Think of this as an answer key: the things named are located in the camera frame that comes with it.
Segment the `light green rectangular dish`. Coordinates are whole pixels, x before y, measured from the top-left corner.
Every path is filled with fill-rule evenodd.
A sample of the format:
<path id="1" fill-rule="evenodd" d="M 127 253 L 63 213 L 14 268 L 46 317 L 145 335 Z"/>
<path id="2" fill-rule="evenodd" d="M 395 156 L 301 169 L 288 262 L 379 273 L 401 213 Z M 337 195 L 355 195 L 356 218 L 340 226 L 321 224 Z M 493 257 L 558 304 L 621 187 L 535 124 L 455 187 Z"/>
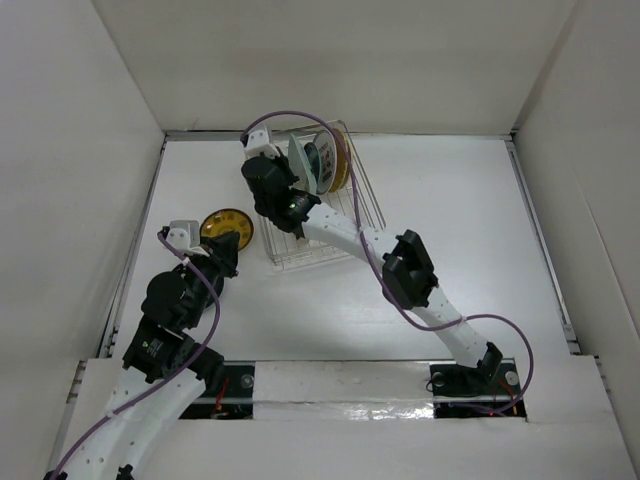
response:
<path id="1" fill-rule="evenodd" d="M 288 138 L 288 162 L 294 175 L 298 178 L 298 184 L 306 191 L 315 194 L 309 187 L 308 181 L 311 179 L 311 173 L 307 157 L 304 151 L 304 145 L 298 137 L 293 134 Z"/>

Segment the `yellow brown patterned plate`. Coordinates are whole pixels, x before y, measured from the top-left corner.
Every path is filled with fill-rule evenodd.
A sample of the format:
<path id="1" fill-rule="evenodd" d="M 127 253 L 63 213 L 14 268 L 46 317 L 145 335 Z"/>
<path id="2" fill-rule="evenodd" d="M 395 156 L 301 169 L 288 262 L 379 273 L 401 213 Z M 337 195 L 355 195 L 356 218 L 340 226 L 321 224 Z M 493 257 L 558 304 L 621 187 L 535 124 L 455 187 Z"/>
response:
<path id="1" fill-rule="evenodd" d="M 202 237 L 215 237 L 229 231 L 240 233 L 239 252 L 245 249 L 254 236 L 254 225 L 250 216 L 234 208 L 211 213 L 200 226 L 200 242 Z"/>

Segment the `white plate red characters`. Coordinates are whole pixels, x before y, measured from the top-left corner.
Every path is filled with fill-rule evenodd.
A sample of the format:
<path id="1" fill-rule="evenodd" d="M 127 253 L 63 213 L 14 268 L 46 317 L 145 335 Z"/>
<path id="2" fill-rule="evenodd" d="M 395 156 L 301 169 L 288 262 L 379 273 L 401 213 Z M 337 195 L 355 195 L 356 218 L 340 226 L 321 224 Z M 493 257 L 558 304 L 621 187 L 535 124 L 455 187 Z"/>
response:
<path id="1" fill-rule="evenodd" d="M 313 144 L 318 150 L 320 160 L 317 193 L 322 195 L 329 191 L 336 176 L 336 143 L 333 134 L 329 130 L 322 130 L 314 137 Z"/>

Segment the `yellow woven pattern plate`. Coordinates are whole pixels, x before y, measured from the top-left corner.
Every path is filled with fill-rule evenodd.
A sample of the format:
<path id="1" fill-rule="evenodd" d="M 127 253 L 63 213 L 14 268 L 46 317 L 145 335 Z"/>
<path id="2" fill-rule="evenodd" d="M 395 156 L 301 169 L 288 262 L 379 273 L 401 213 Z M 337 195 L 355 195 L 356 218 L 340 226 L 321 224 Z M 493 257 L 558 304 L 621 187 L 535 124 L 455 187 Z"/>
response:
<path id="1" fill-rule="evenodd" d="M 336 174 L 329 188 L 330 192 L 336 192 L 345 187 L 350 177 L 348 166 L 348 155 L 350 147 L 344 133 L 338 129 L 333 129 L 340 141 L 336 141 Z"/>

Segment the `blue floral round plate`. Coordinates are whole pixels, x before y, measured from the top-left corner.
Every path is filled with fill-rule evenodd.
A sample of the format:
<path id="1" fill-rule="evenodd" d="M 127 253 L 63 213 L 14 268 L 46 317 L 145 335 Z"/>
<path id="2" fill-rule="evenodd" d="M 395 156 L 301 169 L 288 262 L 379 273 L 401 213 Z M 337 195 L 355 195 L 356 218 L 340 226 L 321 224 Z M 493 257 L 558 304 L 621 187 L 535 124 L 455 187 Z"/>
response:
<path id="1" fill-rule="evenodd" d="M 317 146 L 313 142 L 307 142 L 304 145 L 304 151 L 307 157 L 311 179 L 308 181 L 309 187 L 313 193 L 319 194 L 319 179 L 321 173 L 321 160 Z"/>

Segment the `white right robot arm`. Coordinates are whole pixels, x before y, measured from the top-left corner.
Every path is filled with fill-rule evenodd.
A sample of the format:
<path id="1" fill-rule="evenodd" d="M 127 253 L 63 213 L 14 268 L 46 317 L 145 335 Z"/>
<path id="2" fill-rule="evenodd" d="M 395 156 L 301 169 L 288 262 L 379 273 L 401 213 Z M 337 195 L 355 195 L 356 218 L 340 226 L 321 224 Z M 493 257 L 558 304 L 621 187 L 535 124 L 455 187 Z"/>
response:
<path id="1" fill-rule="evenodd" d="M 462 368 L 467 389 L 484 393 L 497 383 L 502 353 L 449 302 L 416 232 L 393 235 L 360 225 L 319 197 L 295 189 L 297 178 L 282 155 L 251 156 L 241 173 L 253 194 L 256 212 L 279 230 L 335 247 L 368 263 L 385 298 L 402 313 L 415 314 L 421 320 L 416 327 L 435 333 L 448 348 Z"/>

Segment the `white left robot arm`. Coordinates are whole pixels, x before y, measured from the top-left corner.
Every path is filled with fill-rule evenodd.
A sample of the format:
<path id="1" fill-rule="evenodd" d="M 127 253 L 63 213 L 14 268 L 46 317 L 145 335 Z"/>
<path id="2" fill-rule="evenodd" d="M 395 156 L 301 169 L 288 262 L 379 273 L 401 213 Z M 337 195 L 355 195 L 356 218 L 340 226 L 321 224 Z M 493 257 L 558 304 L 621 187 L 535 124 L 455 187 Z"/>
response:
<path id="1" fill-rule="evenodd" d="M 224 281 L 237 274 L 241 235 L 183 239 L 175 225 L 158 239 L 179 262 L 154 276 L 142 318 L 122 358 L 101 418 L 69 448 L 48 479 L 139 479 L 189 405 L 225 385 L 224 358 L 188 330 L 205 313 L 220 319 Z"/>

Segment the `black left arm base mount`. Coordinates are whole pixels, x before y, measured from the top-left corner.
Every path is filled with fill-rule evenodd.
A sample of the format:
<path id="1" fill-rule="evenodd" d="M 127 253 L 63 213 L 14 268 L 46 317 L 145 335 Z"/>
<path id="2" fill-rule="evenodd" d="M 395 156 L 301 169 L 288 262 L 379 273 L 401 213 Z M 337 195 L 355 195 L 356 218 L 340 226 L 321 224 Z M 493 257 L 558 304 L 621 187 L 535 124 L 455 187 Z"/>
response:
<path id="1" fill-rule="evenodd" d="M 250 420 L 253 418 L 255 365 L 230 363 L 216 390 L 208 390 L 182 413 L 183 420 Z"/>

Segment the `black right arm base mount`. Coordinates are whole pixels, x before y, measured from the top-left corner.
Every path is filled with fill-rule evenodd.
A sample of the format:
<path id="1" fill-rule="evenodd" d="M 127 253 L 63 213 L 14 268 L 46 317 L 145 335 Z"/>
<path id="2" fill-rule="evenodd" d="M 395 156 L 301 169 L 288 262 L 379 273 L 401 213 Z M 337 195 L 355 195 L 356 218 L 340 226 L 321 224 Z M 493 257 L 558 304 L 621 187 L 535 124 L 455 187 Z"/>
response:
<path id="1" fill-rule="evenodd" d="M 526 417 L 522 399 L 505 408 L 521 393 L 513 362 L 503 362 L 491 380 L 454 363 L 433 364 L 425 389 L 433 396 L 437 419 Z"/>

